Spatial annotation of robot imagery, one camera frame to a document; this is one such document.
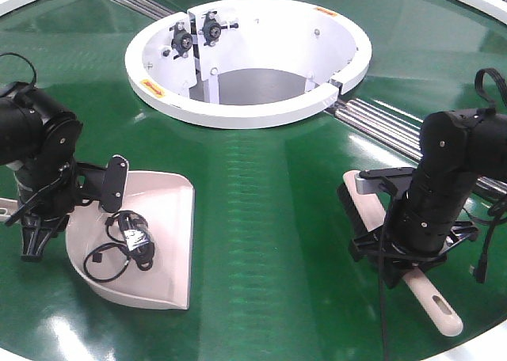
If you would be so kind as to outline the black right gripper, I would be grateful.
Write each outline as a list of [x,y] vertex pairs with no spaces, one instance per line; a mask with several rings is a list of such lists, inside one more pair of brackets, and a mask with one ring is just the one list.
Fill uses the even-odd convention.
[[[402,196],[410,186],[413,172],[413,167],[363,170],[354,177],[356,190],[361,195],[385,192],[390,196]],[[377,263],[382,257],[378,266],[379,284],[388,289],[396,287],[406,275],[415,272],[423,275],[424,270],[443,264],[447,253],[455,247],[478,238],[478,228],[471,221],[456,221],[442,237],[444,241],[436,252],[422,252],[397,244],[383,224],[367,230],[358,219],[353,226],[356,236],[350,240],[349,254],[356,262],[367,257]]]

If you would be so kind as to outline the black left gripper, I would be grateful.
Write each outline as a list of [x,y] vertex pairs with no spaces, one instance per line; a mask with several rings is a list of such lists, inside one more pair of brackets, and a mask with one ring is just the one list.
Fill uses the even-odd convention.
[[56,170],[56,176],[44,180],[44,173],[23,173],[25,165],[15,160],[6,163],[15,174],[17,200],[4,201],[4,223],[21,221],[23,261],[41,261],[52,238],[67,228],[69,214],[76,206],[94,201],[108,213],[122,207],[129,163],[113,155],[107,167],[68,161]]

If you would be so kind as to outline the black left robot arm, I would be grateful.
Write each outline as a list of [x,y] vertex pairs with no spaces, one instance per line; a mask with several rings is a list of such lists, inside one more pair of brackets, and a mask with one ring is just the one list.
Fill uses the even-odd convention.
[[1,163],[17,184],[17,210],[6,225],[21,224],[24,261],[42,259],[75,207],[97,201],[114,213],[122,206],[128,161],[120,155],[106,167],[77,161],[82,127],[71,110],[31,83],[1,89]]

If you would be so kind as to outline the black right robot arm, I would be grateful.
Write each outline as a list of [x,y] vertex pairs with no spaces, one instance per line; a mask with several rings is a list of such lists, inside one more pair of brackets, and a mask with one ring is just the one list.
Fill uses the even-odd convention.
[[380,274],[394,287],[410,270],[427,271],[466,240],[472,222],[458,219],[480,177],[506,180],[506,116],[492,108],[435,112],[419,135],[417,168],[360,171],[353,187],[362,196],[390,195],[387,216],[351,240],[354,260],[381,260]]

